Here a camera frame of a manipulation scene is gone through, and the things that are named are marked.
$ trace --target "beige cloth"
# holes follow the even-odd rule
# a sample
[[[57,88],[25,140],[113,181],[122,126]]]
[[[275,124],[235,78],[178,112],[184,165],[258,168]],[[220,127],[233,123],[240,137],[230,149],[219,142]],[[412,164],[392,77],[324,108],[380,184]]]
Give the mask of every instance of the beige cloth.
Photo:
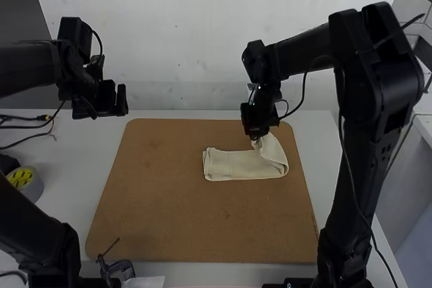
[[[210,181],[280,178],[288,172],[285,152],[272,134],[252,141],[254,150],[202,153],[205,179]]]

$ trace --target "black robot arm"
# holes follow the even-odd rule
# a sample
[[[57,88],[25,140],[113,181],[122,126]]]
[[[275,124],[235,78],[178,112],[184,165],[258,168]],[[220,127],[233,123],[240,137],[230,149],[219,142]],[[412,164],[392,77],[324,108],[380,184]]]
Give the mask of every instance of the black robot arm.
[[[80,18],[63,17],[57,40],[0,45],[0,98],[56,84],[59,100],[72,101],[74,119],[127,115],[126,87],[116,92],[103,79],[105,56],[90,56],[93,34]]]
[[[240,107],[252,139],[279,125],[275,102],[282,80],[334,67],[340,120],[345,119],[344,154],[333,206],[319,236],[314,287],[370,287],[366,265],[379,192],[424,84],[391,7],[376,3],[361,12],[337,12],[328,24],[266,47],[260,40],[250,42],[242,60],[257,85],[251,103]]]

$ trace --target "black cable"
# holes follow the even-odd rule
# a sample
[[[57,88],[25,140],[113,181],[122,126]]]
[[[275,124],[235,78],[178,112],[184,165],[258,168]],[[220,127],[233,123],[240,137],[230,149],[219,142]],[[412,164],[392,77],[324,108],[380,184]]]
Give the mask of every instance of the black cable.
[[[6,123],[7,121],[10,121],[11,119],[9,119],[9,118],[3,118],[1,121],[0,121],[0,125],[3,125],[4,123]]]
[[[249,95],[249,100],[248,100],[248,104],[250,105],[250,100],[252,99],[252,96],[253,96],[253,94],[255,93],[255,90],[256,90],[257,88],[253,88],[252,89],[252,91],[250,92],[250,95]]]
[[[13,148],[14,146],[17,146],[18,144],[21,144],[22,142],[25,142],[27,140],[31,140],[32,138],[38,138],[38,137],[41,137],[41,136],[46,136],[46,135],[51,134],[51,132],[53,131],[53,128],[54,128],[54,119],[52,119],[51,121],[52,121],[52,124],[51,124],[51,128],[49,129],[49,131],[44,132],[44,133],[39,133],[39,134],[28,136],[28,137],[23,138],[23,139],[21,139],[19,141],[11,143],[11,144],[9,144],[7,146],[0,146],[0,150],[7,150],[8,148]]]
[[[303,104],[304,102],[304,95],[306,93],[306,76],[308,75],[308,73],[311,71],[311,69],[313,69],[313,67],[321,62],[321,61],[333,61],[334,58],[330,55],[319,55],[318,57],[315,57],[312,62],[310,63],[308,69],[305,71],[304,75],[303,75],[303,85],[302,85],[302,98],[300,100],[300,102],[298,103],[298,105],[292,109],[290,112],[287,112],[286,114],[282,115],[281,117],[279,117],[279,120],[281,121],[282,119],[284,119],[285,117],[288,117],[292,114],[294,114]]]
[[[344,97],[345,97],[345,73],[342,69],[341,69],[341,72],[343,73],[343,78],[344,78],[344,83],[343,83],[344,87],[342,89],[342,98],[343,98],[342,102],[343,102]],[[380,259],[383,261],[383,263],[384,263],[384,265],[385,265],[385,267],[386,267],[386,269],[387,269],[387,271],[391,277],[391,280],[393,281],[394,287],[399,288],[398,284],[396,283],[396,280],[394,278],[393,272],[392,272],[389,264],[387,263],[387,260],[385,259],[384,255],[381,253],[381,251],[379,251],[379,249],[378,249],[377,240],[375,239],[375,234],[373,233],[372,226],[369,225],[368,221],[366,220],[366,217],[363,215],[363,213],[360,209],[360,206],[358,205],[358,200],[357,200],[357,195],[356,195],[356,187],[354,185],[354,176],[352,174],[351,164],[350,164],[350,161],[348,160],[348,155],[346,153],[345,145],[344,145],[344,138],[342,135],[342,106],[340,106],[339,113],[337,115],[337,130],[339,133],[340,146],[342,147],[342,154],[344,156],[346,166],[348,168],[348,173],[350,174],[350,183],[351,183],[352,195],[353,195],[353,199],[354,199],[354,205],[356,208],[356,212],[358,213],[358,215],[360,216],[362,221],[365,223],[369,233],[371,234],[373,247],[374,247],[375,251],[377,252],[378,256],[380,257]]]
[[[99,35],[96,33],[95,30],[92,30],[92,33],[93,33],[94,37],[96,37],[96,39],[97,39],[97,41],[98,41],[98,43],[99,43],[99,48],[100,48],[99,53],[100,53],[100,54],[99,54],[99,58],[97,59],[97,64],[99,64],[99,63],[101,62],[102,54],[103,54],[102,40],[101,40],[101,38],[99,37]]]
[[[60,112],[63,105],[66,103],[66,100],[63,101],[59,108],[55,111],[54,115],[48,118],[48,120],[40,125],[11,125],[11,126],[0,126],[0,129],[36,129],[36,128],[42,128],[48,124],[51,123],[51,121],[57,116],[57,114]]]
[[[0,114],[0,119],[19,119],[20,121],[37,121],[38,117],[21,117],[15,115]]]
[[[6,276],[17,276],[18,278],[20,278],[22,280],[24,285],[27,285],[27,278],[24,275],[24,273],[22,273],[20,271],[13,270],[13,271],[7,271],[7,272],[0,273],[0,278],[6,277]]]
[[[288,101],[286,101],[285,99],[279,99],[279,100],[276,101],[276,102],[277,102],[277,103],[280,103],[280,102],[285,103],[285,104],[286,104],[286,111],[285,111],[285,114],[284,114],[284,115],[288,114],[288,111],[290,110],[290,104],[288,104]]]

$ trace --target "cork board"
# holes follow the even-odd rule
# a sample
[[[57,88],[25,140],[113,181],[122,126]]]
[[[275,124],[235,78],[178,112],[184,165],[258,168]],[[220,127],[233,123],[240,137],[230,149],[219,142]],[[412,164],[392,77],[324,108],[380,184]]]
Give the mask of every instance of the cork board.
[[[271,132],[288,158],[279,179],[211,182],[202,152],[250,150],[241,121],[135,119],[126,126],[86,241],[110,259],[315,263],[317,227],[292,128]]]

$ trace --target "table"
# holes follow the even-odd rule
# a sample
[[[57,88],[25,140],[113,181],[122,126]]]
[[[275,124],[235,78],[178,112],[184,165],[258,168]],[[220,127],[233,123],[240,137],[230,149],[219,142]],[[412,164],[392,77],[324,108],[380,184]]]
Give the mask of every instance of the table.
[[[50,110],[2,110],[1,113],[36,116]],[[45,183],[36,205],[44,212],[69,223],[81,243],[82,276],[97,276],[97,265],[84,252],[84,244],[97,204],[113,164],[124,128],[135,118],[239,119],[239,111],[130,111],[127,117],[105,117],[73,121],[70,111],[55,119],[52,137],[23,143],[3,154],[16,157],[22,165],[34,166]],[[318,228],[329,214],[341,157],[338,131],[329,111],[298,111],[286,119],[294,135]],[[33,131],[2,130],[0,145],[18,140]],[[379,221],[373,221],[379,249],[387,258],[399,287],[407,287]],[[298,264],[211,264],[187,262],[135,262],[138,276],[165,276],[164,287],[233,285],[260,287],[282,283],[285,277],[311,277],[315,266]],[[0,253],[0,269],[16,268],[13,258]],[[385,266],[375,251],[368,264],[368,278],[375,287],[392,287]],[[21,287],[19,279],[0,279],[9,287]]]

